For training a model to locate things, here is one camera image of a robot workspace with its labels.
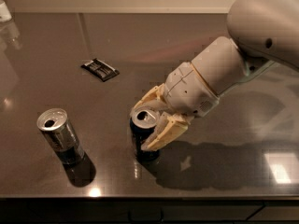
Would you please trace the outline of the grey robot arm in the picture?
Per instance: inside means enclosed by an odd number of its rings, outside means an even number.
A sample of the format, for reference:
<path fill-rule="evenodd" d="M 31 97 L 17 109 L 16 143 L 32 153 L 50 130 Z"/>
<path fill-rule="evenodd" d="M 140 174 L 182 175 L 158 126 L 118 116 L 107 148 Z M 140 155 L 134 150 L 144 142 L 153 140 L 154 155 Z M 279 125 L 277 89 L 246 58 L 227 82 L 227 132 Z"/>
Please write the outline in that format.
<path fill-rule="evenodd" d="M 299 4 L 295 0 L 235 0 L 227 14 L 229 37 L 220 36 L 171 72 L 132 108 L 156 114 L 143 151 L 157 151 L 219 104 L 233 87 L 273 63 L 299 67 Z"/>

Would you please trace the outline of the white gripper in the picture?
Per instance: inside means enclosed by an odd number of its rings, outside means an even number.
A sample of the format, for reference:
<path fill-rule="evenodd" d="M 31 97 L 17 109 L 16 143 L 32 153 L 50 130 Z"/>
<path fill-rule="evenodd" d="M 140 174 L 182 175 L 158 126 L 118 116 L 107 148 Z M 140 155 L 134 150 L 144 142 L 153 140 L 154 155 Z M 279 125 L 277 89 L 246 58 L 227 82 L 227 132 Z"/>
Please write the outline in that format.
<path fill-rule="evenodd" d="M 168 75 L 164 84 L 150 89 L 132 108 L 133 111 L 138 108 L 161 111 L 169 105 L 176 112 L 173 115 L 163 112 L 141 149 L 157 151 L 167 146 L 188 130 L 194 116 L 204 117 L 219 100 L 195 67 L 189 62 L 182 63 Z"/>

